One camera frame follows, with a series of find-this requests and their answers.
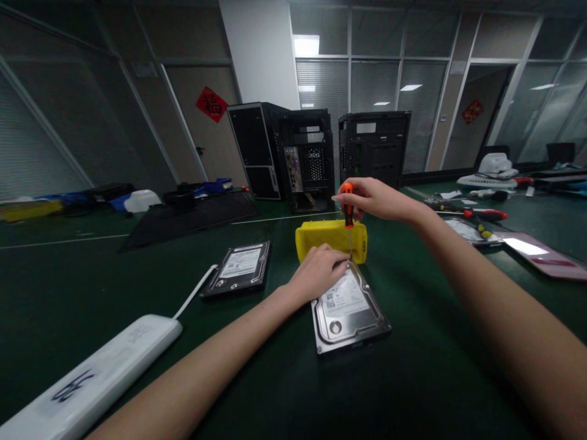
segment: forearm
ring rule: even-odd
[[[301,304],[282,286],[145,388],[90,439],[184,439],[248,359]]]
[[[558,436],[587,432],[587,348],[433,211],[412,227],[522,397]]]

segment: white cable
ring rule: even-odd
[[[212,266],[210,266],[210,269],[208,269],[208,271],[202,277],[202,279],[200,280],[200,282],[198,283],[198,285],[194,287],[194,290],[191,291],[190,295],[188,296],[188,299],[185,300],[185,303],[183,303],[183,305],[179,308],[179,310],[177,311],[177,313],[173,316],[173,319],[178,319],[179,318],[179,315],[181,315],[183,313],[183,311],[190,304],[190,302],[194,298],[194,296],[196,296],[196,293],[198,292],[198,290],[200,290],[200,287],[202,287],[202,284],[204,284],[204,282],[208,279],[210,273],[212,273],[212,271],[214,269],[216,269],[217,267],[218,267],[218,265],[212,265]]]

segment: black mat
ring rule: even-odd
[[[248,192],[227,192],[196,199],[194,210],[186,213],[178,213],[167,205],[154,205],[124,241],[119,253],[258,214],[259,210]]]

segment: door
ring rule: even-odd
[[[472,65],[448,142],[443,170],[470,168],[485,145],[513,72],[510,65]]]
[[[212,89],[228,105],[239,103],[232,69],[166,67],[166,70],[208,179],[232,177],[234,186],[246,186],[245,170],[234,141],[228,113],[225,112],[216,123],[196,107],[205,87]]]

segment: yellow plastic case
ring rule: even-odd
[[[7,203],[0,207],[0,218],[4,218],[7,222],[26,220],[46,216],[62,209],[63,205],[59,200]]]
[[[353,260],[363,264],[367,259],[367,228],[355,221],[351,230],[353,239]],[[300,263],[312,246],[328,243],[333,249],[350,253],[349,230],[344,227],[344,220],[322,220],[304,222],[295,230],[295,247]]]

